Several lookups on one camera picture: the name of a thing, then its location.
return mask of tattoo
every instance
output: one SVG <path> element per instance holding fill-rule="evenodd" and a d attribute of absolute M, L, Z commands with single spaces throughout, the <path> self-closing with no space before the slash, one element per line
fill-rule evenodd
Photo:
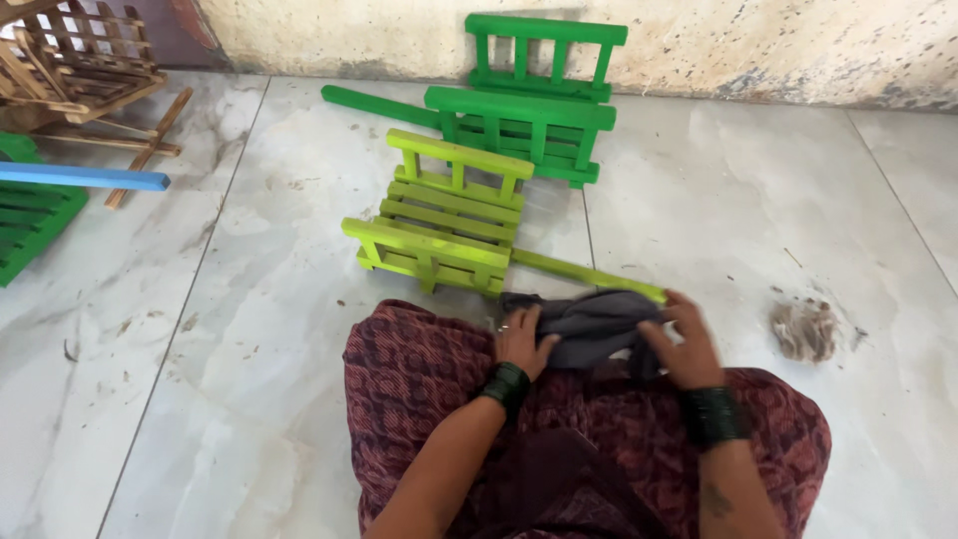
<path fill-rule="evenodd" d="M 728 498 L 725 498 L 719 488 L 710 482 L 702 486 L 700 498 L 702 505 L 717 519 L 724 518 L 725 515 L 735 510 Z"/>

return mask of gray cloth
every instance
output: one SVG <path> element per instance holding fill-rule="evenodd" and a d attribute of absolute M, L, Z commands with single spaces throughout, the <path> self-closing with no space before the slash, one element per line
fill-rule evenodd
<path fill-rule="evenodd" d="M 508 292 L 499 297 L 506 314 L 535 304 L 542 306 L 536 341 L 554 334 L 562 337 L 549 356 L 549 366 L 592 368 L 628 349 L 632 351 L 628 370 L 633 379 L 647 381 L 658 375 L 658 358 L 635 327 L 643 320 L 662 321 L 658 305 L 647 297 L 626 290 L 602 290 L 574 299 Z"/>

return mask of blue wooden stick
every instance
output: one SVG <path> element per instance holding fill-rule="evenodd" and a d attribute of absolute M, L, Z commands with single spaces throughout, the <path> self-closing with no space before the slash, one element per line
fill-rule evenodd
<path fill-rule="evenodd" d="M 170 185 L 170 177 L 163 173 L 10 162 L 0 162 L 0 179 L 140 191 L 166 191 Z"/>

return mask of wooden handle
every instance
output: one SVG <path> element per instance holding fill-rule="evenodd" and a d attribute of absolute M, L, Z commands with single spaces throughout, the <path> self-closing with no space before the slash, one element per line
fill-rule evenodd
<path fill-rule="evenodd" d="M 153 156 L 153 152 L 156 151 L 156 147 L 159 146 L 163 140 L 163 136 L 170 130 L 173 122 L 176 121 L 176 117 L 179 116 L 180 111 L 183 110 L 183 107 L 186 106 L 186 102 L 190 100 L 190 96 L 192 95 L 193 89 L 187 86 L 180 92 L 180 95 L 176 96 L 176 100 L 170 105 L 170 109 L 163 115 L 163 119 L 160 120 L 160 123 L 156 125 L 156 136 L 149 139 L 149 145 L 137 154 L 127 170 L 132 172 L 140 172 L 143 170 L 149 158 Z M 110 196 L 106 198 L 106 202 L 104 202 L 103 205 L 111 210 L 115 210 L 120 207 L 120 202 L 123 201 L 125 195 L 126 189 L 114 189 L 110 192 Z"/>

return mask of hand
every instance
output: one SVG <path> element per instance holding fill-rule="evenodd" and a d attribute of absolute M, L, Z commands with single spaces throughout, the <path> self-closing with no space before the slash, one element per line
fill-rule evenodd
<path fill-rule="evenodd" d="M 558 335 L 550 335 L 536 349 L 536 324 L 541 313 L 538 305 L 512 311 L 495 340 L 495 362 L 515 364 L 526 372 L 530 382 L 535 382 L 542 373 L 552 347 L 560 339 Z"/>
<path fill-rule="evenodd" d="M 662 317 L 675 321 L 675 331 L 685 341 L 673 343 L 662 326 L 651 321 L 639 322 L 639 333 L 649 342 L 662 365 L 669 369 L 669 379 L 679 389 L 724 386 L 725 373 L 698 306 L 676 291 L 666 290 L 665 296 L 668 301 Z"/>

